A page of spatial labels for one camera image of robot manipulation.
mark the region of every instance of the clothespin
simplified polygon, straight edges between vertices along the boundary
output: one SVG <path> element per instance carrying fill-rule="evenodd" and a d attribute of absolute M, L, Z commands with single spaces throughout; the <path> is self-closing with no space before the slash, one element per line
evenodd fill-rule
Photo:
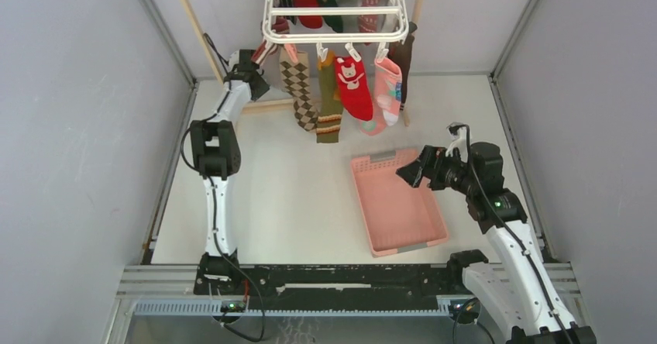
<path fill-rule="evenodd" d="M 459 146 L 465 147 L 467 149 L 467 146 L 465 145 L 467 142 L 466 138 L 468 135 L 468 130 L 465 125 L 462 123 L 454 122 L 447 126 L 447 130 L 449 131 L 449 135 L 452 138 L 452 143 L 449 144 L 447 151 L 445 151 L 446 157 L 451 157 L 454 154 L 454 149 L 458 148 Z"/>
<path fill-rule="evenodd" d="M 349 52 L 349 55 L 351 55 L 351 57 L 353 57 L 354 60 L 361 61 L 363 59 L 360 56 L 360 53 L 358 53 L 358 51 L 356 51 L 356 49 L 353 48 L 353 43 L 351 43 L 351 42 L 347 43 L 345 45 L 345 48 L 346 48 L 347 52 Z"/>
<path fill-rule="evenodd" d="M 383 61 L 388 55 L 388 49 L 386 48 L 386 45 L 387 43 L 385 42 L 379 42 L 379 48 L 377 49 L 377 57 L 375 58 L 375 61 L 377 63 Z"/>
<path fill-rule="evenodd" d="M 317 42 L 315 44 L 315 48 L 317 48 L 317 57 L 319 57 L 319 60 L 320 61 L 326 60 L 326 55 L 329 53 L 329 49 L 324 48 L 322 46 L 322 43 L 320 43 L 320 42 Z"/>
<path fill-rule="evenodd" d="M 294 43 L 285 43 L 283 48 L 285 48 L 285 51 L 290 57 L 290 60 L 292 60 L 292 63 L 299 64 L 299 58 L 297 57 L 297 47 L 294 45 Z"/>

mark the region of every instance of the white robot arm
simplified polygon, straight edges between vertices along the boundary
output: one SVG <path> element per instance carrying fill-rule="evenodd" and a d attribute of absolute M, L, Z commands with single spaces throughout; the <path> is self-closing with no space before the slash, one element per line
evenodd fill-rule
<path fill-rule="evenodd" d="M 235 52 L 229 61 L 231 71 L 214 114 L 193 121 L 188 130 L 194 164 L 190 167 L 202 177 L 207 198 L 208 233 L 205 252 L 236 261 L 237 242 L 231 217 L 233 174 L 239 171 L 241 155 L 233 123 L 244 106 L 270 90 L 251 61 L 252 50 Z"/>
<path fill-rule="evenodd" d="M 590 327 L 578 327 L 545 270 L 535 235 L 518 197 L 504 188 L 500 148 L 470 145 L 470 128 L 448 127 L 449 148 L 425 146 L 416 161 L 397 170 L 412 187 L 429 179 L 434 191 L 447 187 L 466 196 L 468 210 L 500 257 L 513 291 L 504 286 L 479 250 L 454 253 L 448 268 L 471 291 L 500 327 L 507 342 L 594 344 Z M 466 144 L 467 162 L 456 145 Z"/>

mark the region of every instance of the white wall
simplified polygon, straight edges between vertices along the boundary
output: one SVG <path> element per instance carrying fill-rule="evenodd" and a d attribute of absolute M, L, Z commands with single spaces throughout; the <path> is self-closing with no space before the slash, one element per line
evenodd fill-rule
<path fill-rule="evenodd" d="M 0 341 L 100 341 L 188 89 L 138 0 L 0 0 Z"/>
<path fill-rule="evenodd" d="M 213 77 L 178 0 L 155 0 L 197 77 Z M 190 0 L 220 51 L 256 48 L 263 0 Z M 406 0 L 409 15 L 414 0 Z M 500 56 L 527 0 L 425 0 L 412 70 L 488 72 Z M 315 53 L 313 46 L 303 50 Z"/>
<path fill-rule="evenodd" d="M 657 0 L 543 0 L 500 86 L 600 343 L 655 342 Z"/>

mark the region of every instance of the pink basket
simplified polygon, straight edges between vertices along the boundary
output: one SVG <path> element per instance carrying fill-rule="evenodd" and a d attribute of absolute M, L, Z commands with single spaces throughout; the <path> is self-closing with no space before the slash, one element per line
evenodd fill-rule
<path fill-rule="evenodd" d="M 363 220 L 374 256 L 435 246 L 449 239 L 435 196 L 426 183 L 414 189 L 395 171 L 418 156 L 394 150 L 351 161 Z"/>

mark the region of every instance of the cable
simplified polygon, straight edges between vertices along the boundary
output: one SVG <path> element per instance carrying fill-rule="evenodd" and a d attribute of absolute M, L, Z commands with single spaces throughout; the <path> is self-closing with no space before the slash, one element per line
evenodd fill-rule
<path fill-rule="evenodd" d="M 477 322 L 476 325 L 479 326 L 486 333 L 486 335 L 488 336 L 488 339 L 490 339 L 490 342 L 495 344 L 495 339 L 493 339 L 493 335 L 490 334 L 490 331 L 488 331 L 486 326 L 480 324 L 479 322 Z"/>
<path fill-rule="evenodd" d="M 205 39 L 205 42 L 208 43 L 210 48 L 212 48 L 212 50 L 215 52 L 215 54 L 219 58 L 219 63 L 222 65 L 222 68 L 224 70 L 224 74 L 228 74 L 228 69 L 227 69 L 228 61 L 219 53 L 219 51 L 217 50 L 217 47 L 215 46 L 215 42 L 212 41 L 212 38 L 207 33 L 203 33 L 203 39 Z"/>
<path fill-rule="evenodd" d="M 472 305 L 474 307 L 474 305 L 476 303 L 479 303 L 479 299 L 472 298 L 472 299 L 466 301 L 465 303 L 463 303 L 463 305 L 461 305 L 461 310 L 459 311 L 459 313 L 454 318 L 454 325 L 452 326 L 452 343 L 453 344 L 456 344 L 456 326 L 459 325 L 459 320 L 461 319 L 461 314 L 465 311 L 469 311 L 470 305 Z M 483 325 L 481 325 L 478 322 L 477 322 L 476 325 L 479 326 L 486 333 L 486 335 L 488 335 L 488 338 L 490 339 L 490 342 L 495 344 L 495 339 L 493 339 L 493 336 L 490 334 L 490 331 L 488 331 L 488 329 L 483 327 Z"/>
<path fill-rule="evenodd" d="M 216 47 L 215 47 L 215 44 L 212 42 L 212 39 L 210 38 L 210 36 L 206 33 L 206 34 L 204 34 L 204 37 L 205 37 L 205 40 L 208 41 L 208 44 L 210 45 L 210 47 L 212 47 L 212 49 L 215 51 L 215 53 L 217 54 L 217 56 L 219 57 L 219 59 L 222 61 L 222 66 L 224 67 L 224 70 L 225 70 L 225 66 L 223 65 L 223 62 L 226 62 L 226 63 L 228 63 L 228 62 L 227 62 L 227 61 L 222 57 L 222 55 L 217 51 L 217 49 L 216 49 Z M 233 67 L 233 69 L 231 69 L 231 72 L 233 72 L 235 69 L 236 69 L 236 66 Z M 226 91 L 226 94 L 225 94 L 225 96 L 224 96 L 222 102 L 219 103 L 219 107 L 217 107 L 217 110 L 214 111 L 214 112 L 212 113 L 211 116 L 207 117 L 206 119 L 202 119 L 202 120 L 200 121 L 200 123 L 205 123 L 205 122 L 207 122 L 207 121 L 213 119 L 213 118 L 216 117 L 217 115 L 219 115 L 219 113 L 221 112 L 221 110 L 222 110 L 224 104 L 226 103 L 226 101 L 228 100 L 229 96 L 231 95 L 231 91 L 232 91 L 232 84 L 231 84 L 231 81 L 228 81 L 228 86 L 227 86 L 227 87 L 228 87 L 228 89 L 227 89 L 227 91 Z M 185 130 L 185 132 L 183 133 L 183 136 L 182 136 L 182 138 L 181 138 L 181 146 L 180 146 L 180 149 L 181 149 L 181 157 L 182 157 L 182 159 L 183 159 L 185 165 L 187 165 L 187 167 L 189 167 L 189 168 L 192 169 L 193 171 L 198 172 L 201 176 L 203 176 L 204 179 L 207 178 L 207 179 L 210 181 L 210 187 L 212 188 L 212 203 L 213 203 L 213 210 L 212 210 L 212 231 L 213 231 L 213 234 L 214 234 L 215 247 L 217 248 L 217 251 L 219 252 L 219 255 L 221 256 L 221 258 L 223 258 L 223 260 L 224 260 L 225 262 L 227 262 L 227 264 L 230 265 L 230 267 L 232 267 L 234 270 L 237 270 L 240 274 L 242 274 L 242 275 L 246 278 L 247 281 L 249 281 L 249 287 L 253 287 L 253 288 L 256 290 L 256 293 L 258 294 L 258 299 L 260 300 L 260 310 L 262 311 L 262 325 L 260 326 L 260 335 L 259 335 L 257 338 L 253 338 L 253 337 L 251 337 L 251 336 L 249 336 L 249 335 L 243 334 L 243 333 L 237 331 L 236 329 L 230 327 L 229 325 L 227 325 L 227 324 L 224 323 L 224 322 L 220 322 L 220 324 L 221 324 L 221 326 L 222 326 L 224 329 L 227 329 L 228 331 L 232 332 L 233 334 L 239 336 L 239 337 L 242 338 L 242 339 L 248 340 L 248 341 L 250 341 L 250 342 L 261 342 L 261 341 L 263 340 L 264 333 L 265 333 L 265 321 L 266 321 L 266 316 L 265 316 L 265 305 L 264 305 L 263 295 L 260 293 L 260 289 L 259 289 L 258 286 L 253 282 L 253 280 L 251 279 L 251 277 L 249 277 L 249 275 L 246 274 L 246 273 L 244 272 L 244 270 L 242 270 L 242 268 L 240 268 L 240 267 L 238 267 L 237 265 L 235 265 L 235 264 L 234 264 L 234 263 L 233 263 L 228 257 L 226 257 L 226 256 L 224 255 L 224 253 L 222 252 L 222 249 L 219 247 L 219 242 L 218 242 L 218 240 L 217 240 L 217 207 L 218 207 L 218 206 L 217 206 L 217 191 L 216 191 L 216 187 L 215 187 L 215 182 L 212 180 L 212 177 L 204 175 L 204 174 L 203 174 L 198 168 L 194 167 L 194 165 L 191 164 L 191 163 L 189 162 L 189 160 L 187 160 L 187 157 L 185 156 L 185 153 L 184 153 L 184 143 L 185 143 L 185 140 L 186 140 L 187 136 L 189 135 L 191 129 L 192 129 L 192 125 L 190 125 L 190 126 Z"/>
<path fill-rule="evenodd" d="M 509 234 L 511 234 L 511 238 L 515 240 L 515 242 L 520 246 L 520 249 L 522 251 L 522 254 L 527 258 L 527 261 L 529 262 L 529 265 L 531 268 L 534 270 L 534 274 L 536 275 L 536 279 L 538 280 L 538 284 L 541 286 L 541 290 L 543 292 L 543 296 L 545 297 L 545 300 L 548 302 L 548 307 L 550 308 L 550 311 L 555 311 L 555 306 L 552 303 L 552 299 L 550 298 L 550 294 L 548 292 L 548 288 L 545 286 L 545 282 L 543 278 L 541 277 L 541 274 L 538 272 L 538 268 L 536 264 L 534 263 L 534 259 L 531 258 L 531 254 L 527 253 L 527 247 L 525 247 L 525 244 L 522 242 L 520 237 L 515 234 L 511 228 L 507 225 L 506 222 L 504 222 L 500 216 L 497 214 L 495 211 L 495 207 L 493 207 L 493 204 L 490 202 L 490 199 L 486 195 L 486 192 L 483 189 L 483 185 L 481 184 L 481 181 L 479 180 L 479 176 L 476 174 L 476 170 L 474 168 L 474 163 L 471 159 L 471 152 L 470 152 L 470 126 L 466 124 L 462 124 L 461 126 L 466 128 L 466 146 L 467 146 L 467 153 L 468 153 L 468 167 L 471 169 L 474 179 L 476 181 L 477 186 L 479 187 L 479 190 L 481 192 L 481 195 L 483 196 L 483 199 L 485 200 L 486 204 L 490 208 L 490 210 L 493 212 L 493 215 L 495 216 L 494 221 L 497 223 L 498 226 L 503 227 Z M 561 317 L 559 315 L 553 315 L 554 319 L 556 320 L 557 324 L 561 328 L 561 331 L 563 332 L 563 335 L 566 337 L 568 340 L 569 344 L 573 344 L 573 340 L 570 338 L 570 335 L 568 335 L 568 331 L 566 330 L 566 327 L 564 326 Z"/>

